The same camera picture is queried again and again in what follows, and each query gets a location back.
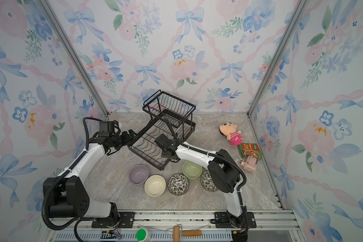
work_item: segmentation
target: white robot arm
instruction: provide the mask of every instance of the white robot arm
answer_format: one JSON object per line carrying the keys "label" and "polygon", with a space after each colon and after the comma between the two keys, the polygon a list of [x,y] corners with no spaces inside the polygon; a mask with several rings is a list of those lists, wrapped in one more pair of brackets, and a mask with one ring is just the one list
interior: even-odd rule
{"label": "white robot arm", "polygon": [[[82,182],[101,157],[112,154],[110,148],[119,150],[134,140],[135,133],[132,130],[129,130],[129,134],[121,133],[116,121],[98,121],[100,121],[100,131],[92,138],[89,138],[85,125],[86,147],[80,156],[58,177],[48,178],[43,183],[44,200],[41,213],[43,221],[50,229],[64,229],[78,218],[91,220],[95,218],[99,224],[111,228],[120,220],[116,204],[90,199]],[[246,211],[239,190],[246,183],[246,177],[225,150],[215,152],[200,149],[177,138],[170,140],[164,134],[155,142],[162,149],[162,156],[173,160],[190,160],[208,169],[214,184],[225,196],[230,223],[235,228],[246,225]],[[61,226],[54,225],[49,220],[49,218],[70,217],[73,219]]]}

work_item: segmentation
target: floral wallpaper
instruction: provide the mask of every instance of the floral wallpaper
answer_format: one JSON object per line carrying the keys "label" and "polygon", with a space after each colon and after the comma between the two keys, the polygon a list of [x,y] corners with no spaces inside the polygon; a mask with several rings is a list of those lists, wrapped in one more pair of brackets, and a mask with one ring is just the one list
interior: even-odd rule
{"label": "floral wallpaper", "polygon": [[363,0],[310,0],[252,122],[306,240],[363,241]]}
{"label": "floral wallpaper", "polygon": [[43,182],[83,149],[85,116],[103,118],[38,5],[0,0],[0,242],[40,240]]}
{"label": "floral wallpaper", "polygon": [[109,111],[142,112],[161,89],[201,112],[245,112],[297,0],[50,4]]}

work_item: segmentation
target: wooden handle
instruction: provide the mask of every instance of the wooden handle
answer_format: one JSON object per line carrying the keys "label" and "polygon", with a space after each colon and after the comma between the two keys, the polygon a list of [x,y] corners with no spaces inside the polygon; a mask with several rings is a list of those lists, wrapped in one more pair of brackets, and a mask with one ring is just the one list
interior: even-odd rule
{"label": "wooden handle", "polygon": [[184,237],[188,237],[188,236],[201,236],[202,235],[202,231],[201,230],[188,230],[188,231],[183,231],[183,236]]}
{"label": "wooden handle", "polygon": [[180,228],[179,226],[175,226],[173,228],[173,242],[179,242],[180,239]]}

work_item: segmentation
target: green bowl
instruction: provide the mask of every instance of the green bowl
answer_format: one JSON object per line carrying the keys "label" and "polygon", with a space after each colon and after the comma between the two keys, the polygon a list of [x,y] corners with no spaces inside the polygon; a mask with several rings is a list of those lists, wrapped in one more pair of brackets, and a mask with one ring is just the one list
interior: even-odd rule
{"label": "green bowl", "polygon": [[200,177],[202,171],[203,171],[202,166],[194,162],[186,161],[183,164],[183,174],[190,179],[195,179]]}

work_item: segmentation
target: purple bowl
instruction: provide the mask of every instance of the purple bowl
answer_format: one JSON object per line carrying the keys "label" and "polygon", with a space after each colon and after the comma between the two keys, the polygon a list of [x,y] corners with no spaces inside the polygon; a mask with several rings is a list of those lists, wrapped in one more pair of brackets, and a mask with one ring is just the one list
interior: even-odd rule
{"label": "purple bowl", "polygon": [[129,181],[133,185],[143,184],[149,177],[148,168],[144,165],[137,165],[129,172]]}

